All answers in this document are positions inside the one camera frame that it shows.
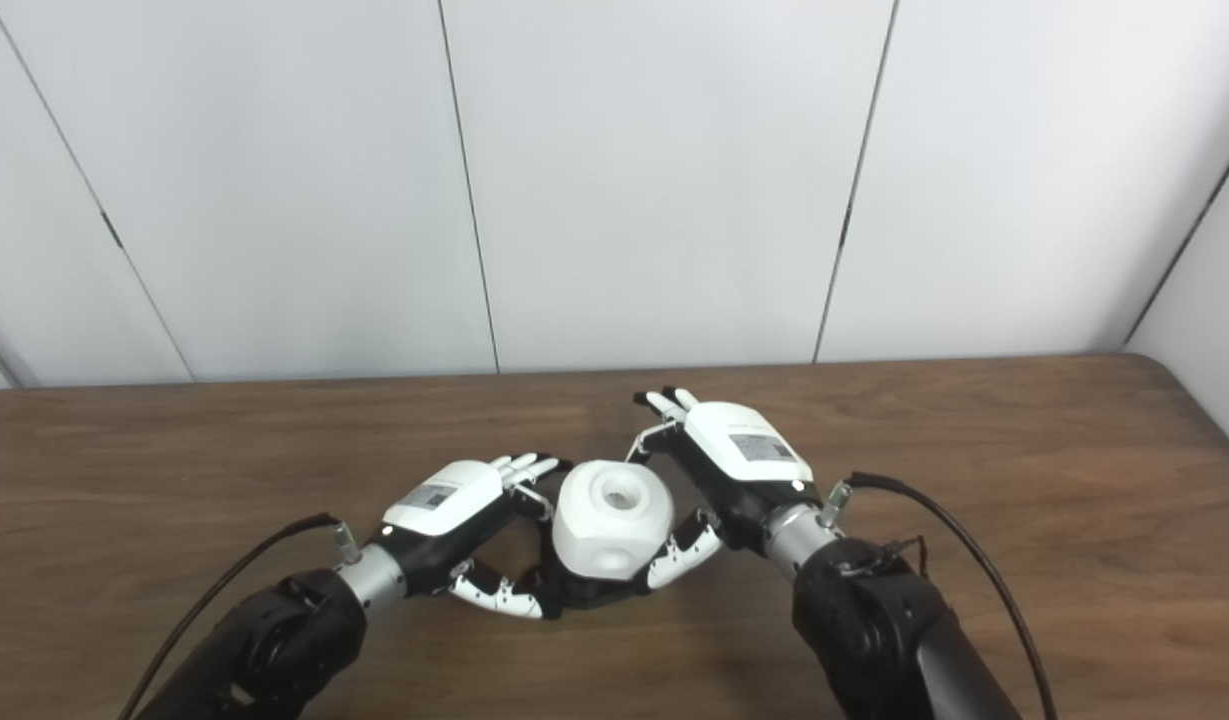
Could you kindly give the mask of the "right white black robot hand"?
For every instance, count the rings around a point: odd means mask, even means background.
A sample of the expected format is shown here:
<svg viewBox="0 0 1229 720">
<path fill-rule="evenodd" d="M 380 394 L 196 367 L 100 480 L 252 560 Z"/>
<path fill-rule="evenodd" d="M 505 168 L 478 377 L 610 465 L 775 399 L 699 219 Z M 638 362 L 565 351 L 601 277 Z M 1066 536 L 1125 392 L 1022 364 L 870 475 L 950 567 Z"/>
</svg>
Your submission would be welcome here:
<svg viewBox="0 0 1229 720">
<path fill-rule="evenodd" d="M 810 464 L 788 439 L 752 407 L 697 401 L 685 388 L 638 392 L 633 401 L 658 424 L 638 434 L 627 460 L 672 457 L 704 498 L 724 544 L 756 553 L 793 579 L 796 562 L 774 550 L 777 537 L 823 500 Z"/>
</svg>

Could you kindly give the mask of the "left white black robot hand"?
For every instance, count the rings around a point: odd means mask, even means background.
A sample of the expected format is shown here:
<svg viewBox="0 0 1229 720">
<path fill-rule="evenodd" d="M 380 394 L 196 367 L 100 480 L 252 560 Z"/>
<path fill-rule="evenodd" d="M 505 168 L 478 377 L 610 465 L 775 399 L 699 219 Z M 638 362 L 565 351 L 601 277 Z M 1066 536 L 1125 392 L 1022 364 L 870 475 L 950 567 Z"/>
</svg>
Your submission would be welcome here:
<svg viewBox="0 0 1229 720">
<path fill-rule="evenodd" d="M 533 593 L 476 562 L 474 553 L 515 518 L 547 520 L 553 505 L 542 479 L 573 469 L 551 455 L 458 460 L 387 509 L 363 548 L 351 580 L 363 609 L 379 614 L 399 600 L 451 596 L 514 618 L 551 616 Z"/>
</svg>

